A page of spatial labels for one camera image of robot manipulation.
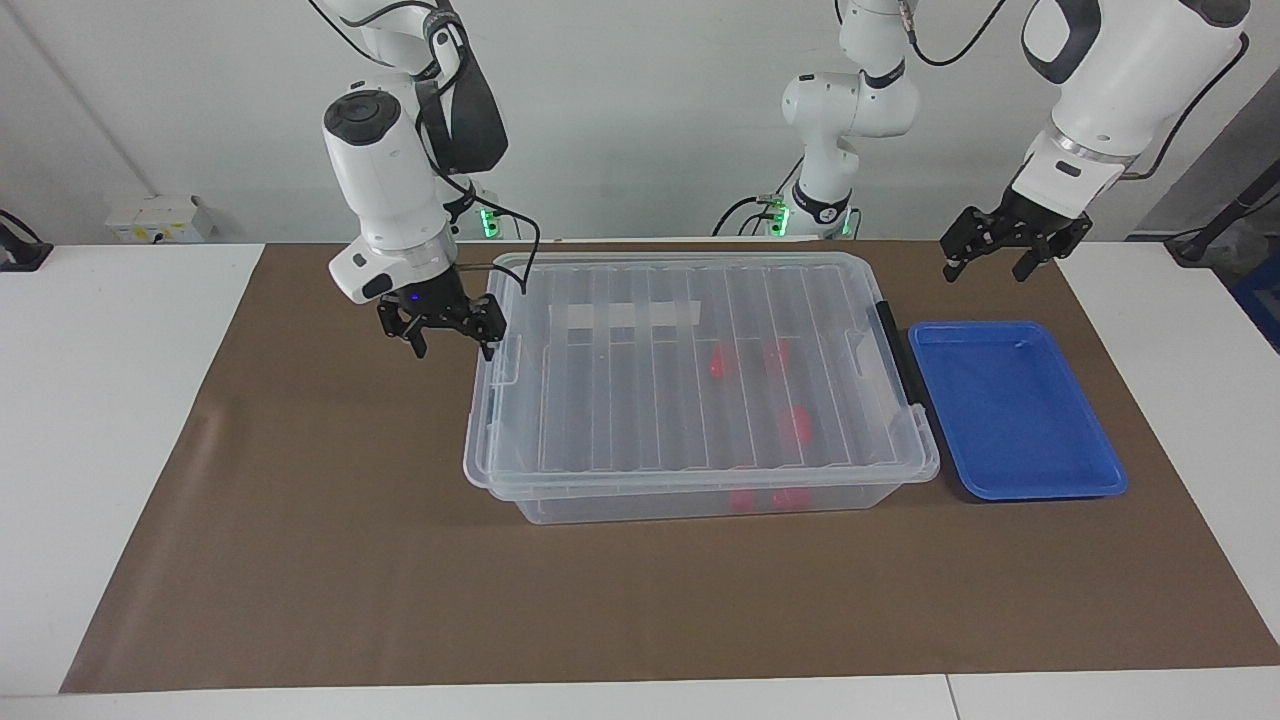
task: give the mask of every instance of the green light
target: green light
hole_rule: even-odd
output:
[[[787,224],[790,222],[791,222],[791,209],[787,208],[786,205],[782,205],[781,208],[778,208],[778,214],[774,217],[773,227],[771,228],[773,231],[773,237],[786,237]]]
[[[484,225],[485,240],[502,237],[502,220],[498,214],[488,208],[480,209],[480,224]]]

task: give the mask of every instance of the clear plastic container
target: clear plastic container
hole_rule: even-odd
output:
[[[858,258],[545,254],[489,290],[465,469],[534,523],[860,510],[938,473]]]

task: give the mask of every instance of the brown table surface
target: brown table surface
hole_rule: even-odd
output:
[[[772,249],[867,259],[904,328],[1043,323],[1129,492],[980,503],[943,454],[861,512],[534,527],[461,471],[474,343],[419,363],[334,291],[337,247],[271,246],[63,691],[1280,665],[1056,268],[948,286],[933,243]]]

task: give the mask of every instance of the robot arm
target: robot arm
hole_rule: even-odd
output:
[[[800,177],[786,188],[792,234],[840,232],[859,165],[852,138],[906,135],[920,108],[920,94],[905,74],[899,0],[850,0],[840,45],[860,67],[858,74],[803,74],[782,100],[783,115],[805,146]]]
[[[447,0],[326,3],[401,70],[355,83],[325,113],[325,146],[361,231],[329,272],[353,302],[376,300],[383,331],[419,357],[424,328],[457,331],[492,357],[506,318],[493,296],[466,296],[449,233],[465,196],[436,192],[438,170],[486,170],[507,149],[466,29]]]
[[[947,281],[1001,247],[1028,249],[1020,282],[1069,256],[1093,199],[1247,44],[1248,13],[1249,0],[1037,0],[1023,49],[1061,100],[1000,206],[966,209],[943,236]]]

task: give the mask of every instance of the blue plastic tray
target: blue plastic tray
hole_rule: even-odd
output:
[[[911,346],[965,487],[983,500],[1105,497],[1129,479],[1053,336],[923,323]]]

